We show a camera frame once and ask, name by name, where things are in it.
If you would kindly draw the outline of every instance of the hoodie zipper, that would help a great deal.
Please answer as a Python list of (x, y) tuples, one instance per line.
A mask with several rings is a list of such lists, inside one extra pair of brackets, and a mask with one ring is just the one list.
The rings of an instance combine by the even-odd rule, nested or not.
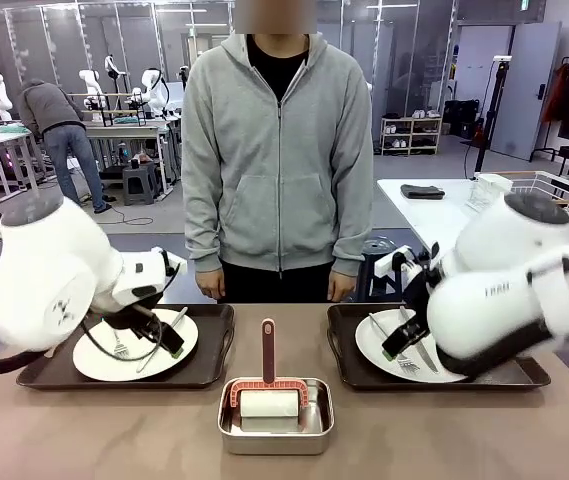
[[(251, 67), (253, 72), (258, 76), (258, 78), (262, 81), (262, 83), (268, 88), (273, 96), (277, 100), (275, 96), (275, 92), (271, 86), (264, 80), (262, 74), (259, 70), (255, 67)], [(293, 80), (291, 81), (290, 85), (286, 89), (282, 100), (277, 100), (277, 122), (278, 122), (278, 134), (277, 134), (277, 272), (280, 276), (280, 280), (282, 280), (282, 105), (286, 101), (288, 97), (291, 96), (295, 87), (300, 81), (300, 78), (306, 73), (308, 70), (308, 65), (304, 64), (301, 65)]]

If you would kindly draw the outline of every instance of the neck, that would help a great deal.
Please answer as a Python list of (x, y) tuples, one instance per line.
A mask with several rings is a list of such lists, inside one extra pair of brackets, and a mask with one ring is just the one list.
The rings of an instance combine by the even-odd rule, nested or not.
[(308, 37), (306, 35), (275, 35), (256, 33), (253, 39), (260, 50), (276, 58), (288, 58), (304, 53), (308, 50)]

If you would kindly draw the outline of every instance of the round plate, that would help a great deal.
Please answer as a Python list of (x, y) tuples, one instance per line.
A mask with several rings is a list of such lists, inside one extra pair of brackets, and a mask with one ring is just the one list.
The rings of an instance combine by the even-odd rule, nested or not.
[[(164, 323), (171, 325), (177, 316), (173, 310), (153, 310), (153, 313)], [(137, 369), (148, 358), (138, 362), (122, 362), (115, 360), (100, 352), (86, 334), (82, 335), (75, 348), (73, 349), (73, 363), (82, 374), (94, 380), (103, 382), (128, 382), (141, 378), (151, 377), (174, 367), (184, 360), (195, 348), (197, 343), (197, 325), (187, 315), (184, 315), (179, 325), (175, 329), (184, 339), (182, 353), (175, 359), (166, 350), (160, 347), (144, 370), (137, 373)], [(113, 329), (106, 323), (100, 322), (90, 330), (93, 338), (107, 351), (115, 350), (115, 335)], [(145, 338), (137, 338), (130, 330), (118, 330), (117, 335), (120, 342), (128, 347), (129, 356), (139, 357), (153, 348), (153, 343)]]
[[(406, 310), (409, 316), (415, 315), (413, 310)], [(386, 310), (375, 314), (375, 320), (381, 325), (385, 332), (391, 333), (402, 323), (404, 323), (402, 315), (399, 310)], [(440, 359), (437, 356), (435, 341), (431, 335), (422, 339), (422, 345), (426, 348), (429, 357), (433, 360), (437, 373), (433, 372), (426, 362), (422, 360), (417, 348), (411, 345), (404, 352), (409, 360), (411, 360), (417, 367), (418, 370), (412, 371), (409, 369), (403, 369), (397, 360), (389, 361), (384, 356), (384, 349), (382, 348), (382, 343), (386, 340), (384, 333), (380, 332), (380, 329), (371, 321), (370, 318), (365, 318), (357, 326), (355, 331), (355, 342), (357, 347), (362, 352), (368, 361), (378, 368), (381, 368), (385, 372), (395, 375), (396, 377), (405, 378), (406, 380), (411, 380), (413, 382), (422, 383), (451, 383), (459, 382), (466, 377), (462, 375), (457, 375), (446, 370)]]

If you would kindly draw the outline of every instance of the gray hoodie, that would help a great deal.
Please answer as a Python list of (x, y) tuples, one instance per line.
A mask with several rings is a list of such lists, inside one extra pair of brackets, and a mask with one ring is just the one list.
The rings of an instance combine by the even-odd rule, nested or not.
[(20, 120), (36, 137), (59, 125), (80, 125), (84, 114), (57, 85), (36, 78), (24, 83), (17, 99)]
[(231, 35), (193, 66), (183, 109), (186, 246), (198, 272), (222, 260), (283, 271), (335, 261), (355, 276), (371, 228), (371, 100), (346, 53), (310, 36), (282, 102)]

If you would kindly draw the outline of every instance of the sleeve cuff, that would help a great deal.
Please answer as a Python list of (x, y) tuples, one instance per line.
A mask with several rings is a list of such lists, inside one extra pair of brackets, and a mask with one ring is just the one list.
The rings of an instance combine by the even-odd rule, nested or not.
[(195, 271), (198, 273), (214, 272), (222, 268), (217, 254), (207, 255), (206, 257), (195, 260)]
[(336, 258), (333, 263), (333, 271), (346, 275), (347, 277), (357, 277), (360, 271), (359, 260), (344, 260), (343, 258)]

